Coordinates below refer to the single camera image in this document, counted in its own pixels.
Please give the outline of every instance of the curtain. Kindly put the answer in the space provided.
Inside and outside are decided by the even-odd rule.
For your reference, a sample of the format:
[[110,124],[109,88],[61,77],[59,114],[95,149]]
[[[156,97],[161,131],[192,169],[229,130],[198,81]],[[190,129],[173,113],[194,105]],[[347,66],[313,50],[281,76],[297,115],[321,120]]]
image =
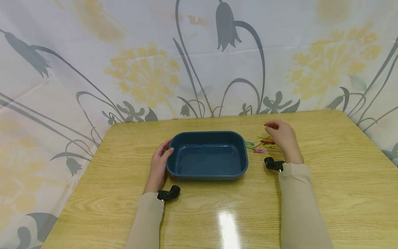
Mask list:
[[394,0],[0,2],[0,247],[41,247],[115,123],[340,110],[398,165],[397,22]]

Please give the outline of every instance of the hand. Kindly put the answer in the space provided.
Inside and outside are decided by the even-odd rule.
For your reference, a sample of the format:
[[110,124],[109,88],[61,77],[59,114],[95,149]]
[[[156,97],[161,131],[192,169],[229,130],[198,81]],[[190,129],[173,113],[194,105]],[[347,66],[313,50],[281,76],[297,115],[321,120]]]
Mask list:
[[271,120],[264,124],[265,131],[274,139],[275,144],[285,155],[285,162],[302,164],[304,159],[297,144],[293,128],[281,120]]
[[166,174],[167,158],[171,156],[174,148],[169,148],[171,139],[164,141],[152,156],[148,181],[146,182],[144,193],[158,192],[162,189]]

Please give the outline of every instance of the right hand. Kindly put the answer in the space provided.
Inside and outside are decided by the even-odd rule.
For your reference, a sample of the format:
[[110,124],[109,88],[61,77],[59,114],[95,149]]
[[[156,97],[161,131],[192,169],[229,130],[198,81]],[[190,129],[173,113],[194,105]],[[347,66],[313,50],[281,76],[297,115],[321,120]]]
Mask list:
[[281,120],[271,120],[264,123],[265,131],[273,138],[275,144],[285,155],[285,162],[302,164],[304,159],[297,143],[293,128]]

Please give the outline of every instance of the shower curtain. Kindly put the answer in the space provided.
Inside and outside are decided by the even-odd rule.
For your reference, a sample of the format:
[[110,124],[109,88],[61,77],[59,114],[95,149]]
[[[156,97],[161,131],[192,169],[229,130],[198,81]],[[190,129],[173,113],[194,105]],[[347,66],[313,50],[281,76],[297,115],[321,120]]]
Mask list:
[[398,165],[397,22],[395,0],[0,2],[0,248],[41,247],[115,123],[340,110]]

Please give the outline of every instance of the glossy tabletop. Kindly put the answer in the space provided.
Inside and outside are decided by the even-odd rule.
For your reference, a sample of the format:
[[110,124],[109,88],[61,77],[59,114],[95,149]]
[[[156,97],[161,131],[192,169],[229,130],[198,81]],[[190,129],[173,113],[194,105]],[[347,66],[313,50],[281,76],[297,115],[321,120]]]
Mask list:
[[[150,160],[158,145],[184,131],[231,130],[257,142],[263,123],[289,122],[312,175],[320,211],[335,248],[397,248],[398,169],[339,111],[182,119],[111,126],[42,248],[124,248]],[[176,182],[166,203],[161,249],[280,248],[277,173],[263,159],[276,149],[248,151],[236,182]]]

